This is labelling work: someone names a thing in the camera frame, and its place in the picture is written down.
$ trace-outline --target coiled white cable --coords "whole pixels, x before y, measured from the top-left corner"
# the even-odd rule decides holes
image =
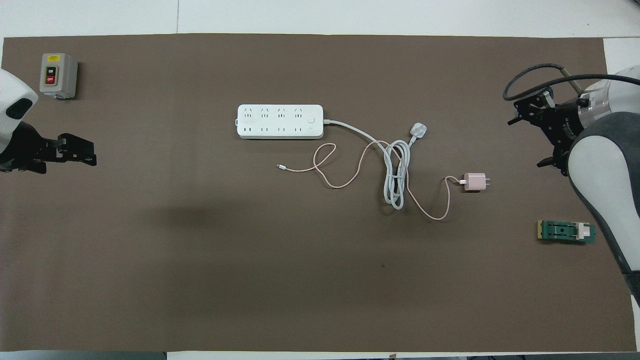
[[[337,146],[334,143],[324,143],[316,149],[313,157],[313,164],[314,164],[313,167],[302,169],[302,170],[290,169],[280,164],[278,164],[277,167],[281,170],[287,170],[291,172],[307,172],[311,170],[316,170],[322,175],[322,177],[324,178],[324,181],[328,186],[334,189],[339,189],[347,186],[356,178],[356,176],[360,172],[360,166],[362,164],[362,160],[364,159],[364,155],[367,152],[367,149],[371,145],[376,144],[383,151],[383,159],[385,162],[385,166],[387,168],[387,173],[385,174],[385,184],[383,187],[383,195],[387,204],[392,205],[394,209],[397,209],[397,210],[402,209],[404,206],[404,189],[406,187],[409,195],[411,195],[416,205],[418,205],[420,210],[422,210],[422,212],[425,215],[427,215],[429,218],[433,220],[442,220],[447,216],[447,214],[449,213],[449,204],[451,203],[451,191],[449,190],[449,183],[447,183],[446,181],[447,179],[455,179],[458,183],[460,183],[460,180],[458,180],[454,176],[447,176],[444,178],[444,181],[447,187],[447,209],[445,210],[444,215],[442,215],[439,218],[431,216],[429,213],[427,213],[427,211],[425,211],[422,208],[420,203],[418,203],[418,200],[415,198],[415,196],[413,196],[413,193],[409,189],[408,167],[409,167],[409,161],[411,160],[411,145],[413,145],[413,143],[417,139],[422,138],[426,133],[427,127],[424,124],[421,124],[418,122],[413,125],[411,129],[412,137],[408,143],[405,142],[404,140],[396,140],[392,143],[376,140],[373,136],[365,133],[364,131],[358,129],[357,127],[353,127],[349,124],[346,124],[340,121],[324,120],[324,124],[325,125],[334,124],[334,125],[340,125],[340,126],[346,127],[371,140],[371,142],[362,151],[362,155],[360,156],[360,161],[358,162],[358,169],[356,170],[355,174],[353,174],[353,177],[349,181],[347,181],[343,185],[339,185],[339,186],[333,185],[326,178],[326,175],[324,174],[324,172],[319,168],[319,166],[322,165],[336,150]],[[317,154],[320,151],[320,149],[322,149],[325,146],[333,146],[333,149],[320,162],[317,162]],[[395,154],[399,160],[398,166],[395,171],[394,171],[393,162],[391,160],[392,153]]]

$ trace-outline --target green electronic component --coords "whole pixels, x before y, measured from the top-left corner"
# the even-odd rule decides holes
[[[538,239],[593,243],[596,240],[596,229],[588,222],[540,220]]]

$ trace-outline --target power socket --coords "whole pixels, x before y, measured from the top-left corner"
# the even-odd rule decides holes
[[[320,139],[323,120],[320,105],[243,104],[236,130],[243,139]]]

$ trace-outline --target white floor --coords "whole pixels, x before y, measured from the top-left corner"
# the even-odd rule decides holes
[[[0,45],[5,37],[170,33],[604,37],[609,73],[640,63],[640,5],[632,0],[0,0]],[[640,311],[635,305],[634,313],[639,339]],[[189,352],[169,358],[389,355]],[[437,355],[445,354],[398,353],[398,357]]]

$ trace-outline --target gray switch box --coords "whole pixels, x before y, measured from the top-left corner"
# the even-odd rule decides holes
[[[57,99],[76,96],[78,62],[62,53],[42,55],[40,91]]]

